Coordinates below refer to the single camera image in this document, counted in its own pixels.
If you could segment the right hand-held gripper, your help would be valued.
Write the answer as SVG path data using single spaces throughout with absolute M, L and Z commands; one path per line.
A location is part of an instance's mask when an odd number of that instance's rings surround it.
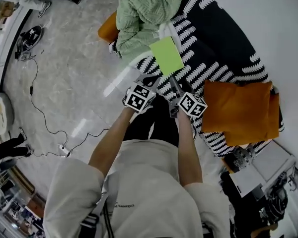
M 194 89 L 186 79 L 181 79 L 180 84 L 171 76 L 169 79 L 173 97 L 169 103 L 169 113 L 172 118 L 177 118 L 177 113 L 182 110 L 187 116 L 201 118 L 207 109 L 207 104 L 203 98 L 194 95 Z

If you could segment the green and white book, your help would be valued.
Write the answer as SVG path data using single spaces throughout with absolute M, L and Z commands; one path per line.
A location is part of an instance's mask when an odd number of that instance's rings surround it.
M 184 68 L 180 53 L 171 36 L 164 37 L 149 47 L 164 76 L 169 76 Z

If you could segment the white cabinet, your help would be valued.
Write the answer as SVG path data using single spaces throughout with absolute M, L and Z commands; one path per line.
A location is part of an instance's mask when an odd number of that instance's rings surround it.
M 294 155 L 288 153 L 275 141 L 271 141 L 259 155 L 250 161 L 250 164 L 230 174 L 230 178 L 241 197 L 257 187 L 267 195 L 283 172 L 288 176 L 293 172 L 296 162 Z

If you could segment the black white striped blanket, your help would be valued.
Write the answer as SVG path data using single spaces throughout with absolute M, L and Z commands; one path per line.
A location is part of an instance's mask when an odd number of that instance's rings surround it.
M 266 83 L 265 66 L 250 41 L 216 0 L 182 0 L 177 14 L 156 32 L 158 39 L 170 35 L 177 45 L 184 68 L 171 74 L 186 79 L 194 93 L 202 96 L 205 81 Z M 144 74 L 161 77 L 158 90 L 171 101 L 169 76 L 159 69 L 152 51 L 131 66 Z

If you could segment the person's left forearm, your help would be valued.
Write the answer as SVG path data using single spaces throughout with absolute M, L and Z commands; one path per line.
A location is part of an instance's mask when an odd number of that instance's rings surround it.
M 134 110 L 126 107 L 95 147 L 88 164 L 107 176 L 121 148 L 125 133 L 134 114 Z

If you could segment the white power strip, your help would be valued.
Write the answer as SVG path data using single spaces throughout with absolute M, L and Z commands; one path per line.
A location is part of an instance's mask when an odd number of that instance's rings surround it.
M 70 156 L 70 151 L 63 144 L 59 144 L 58 147 L 59 147 L 61 156 L 63 156 L 63 157 Z

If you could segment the person's right forearm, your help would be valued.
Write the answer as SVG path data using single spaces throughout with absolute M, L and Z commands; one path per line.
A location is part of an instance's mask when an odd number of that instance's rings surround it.
M 202 183 L 202 169 L 195 147 L 191 121 L 189 117 L 179 110 L 177 113 L 179 124 L 178 143 L 178 174 L 182 186 L 192 183 Z

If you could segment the person's light grey sweatshirt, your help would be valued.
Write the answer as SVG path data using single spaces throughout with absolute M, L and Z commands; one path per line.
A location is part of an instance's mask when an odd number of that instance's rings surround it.
M 206 183 L 182 186 L 178 149 L 161 140 L 122 144 L 108 176 L 78 159 L 61 160 L 50 186 L 43 227 L 48 238 L 78 238 L 81 222 L 106 196 L 116 238 L 229 238 L 229 201 Z

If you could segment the black white patterned cushion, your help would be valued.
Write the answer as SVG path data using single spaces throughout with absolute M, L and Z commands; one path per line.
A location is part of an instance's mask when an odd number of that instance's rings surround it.
M 252 146 L 247 148 L 236 147 L 236 149 L 224 157 L 224 161 L 233 173 L 240 171 L 250 165 L 255 158 Z

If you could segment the white curved counter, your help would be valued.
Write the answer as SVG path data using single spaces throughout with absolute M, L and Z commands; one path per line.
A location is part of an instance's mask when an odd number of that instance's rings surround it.
M 4 25 L 0 28 L 0 90 L 14 45 L 31 12 L 31 10 L 22 6 L 19 7 L 12 16 L 5 20 Z

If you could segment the large orange cushion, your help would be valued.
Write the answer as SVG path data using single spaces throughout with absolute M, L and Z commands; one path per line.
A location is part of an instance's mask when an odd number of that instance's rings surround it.
M 272 82 L 233 83 L 210 82 L 204 84 L 204 100 L 208 105 L 203 113 L 202 129 L 206 132 L 242 132 L 255 128 L 263 132 L 268 122 L 268 109 Z

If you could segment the person's black trousers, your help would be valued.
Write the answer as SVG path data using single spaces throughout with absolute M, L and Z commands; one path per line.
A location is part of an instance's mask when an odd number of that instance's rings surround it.
M 151 108 L 133 119 L 123 140 L 155 139 L 178 147 L 178 127 L 175 119 L 170 117 L 168 101 L 157 95 L 151 105 Z

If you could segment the pale green knitted blanket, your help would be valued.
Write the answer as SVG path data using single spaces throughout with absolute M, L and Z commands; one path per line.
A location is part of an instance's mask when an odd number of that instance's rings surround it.
M 133 66 L 147 57 L 150 45 L 158 40 L 161 24 L 178 12 L 182 0 L 119 0 L 116 51 L 124 65 Z

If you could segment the round white pouf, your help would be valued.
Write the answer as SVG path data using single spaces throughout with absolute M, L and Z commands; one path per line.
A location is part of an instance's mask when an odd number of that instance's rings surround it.
M 14 123 L 14 110 L 6 93 L 0 93 L 0 135 L 7 133 Z

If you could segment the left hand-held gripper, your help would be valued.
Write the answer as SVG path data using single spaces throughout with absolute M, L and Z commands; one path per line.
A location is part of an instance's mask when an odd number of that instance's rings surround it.
M 132 108 L 137 113 L 141 112 L 156 97 L 154 91 L 157 90 L 159 82 L 159 75 L 141 74 L 127 91 L 124 105 Z

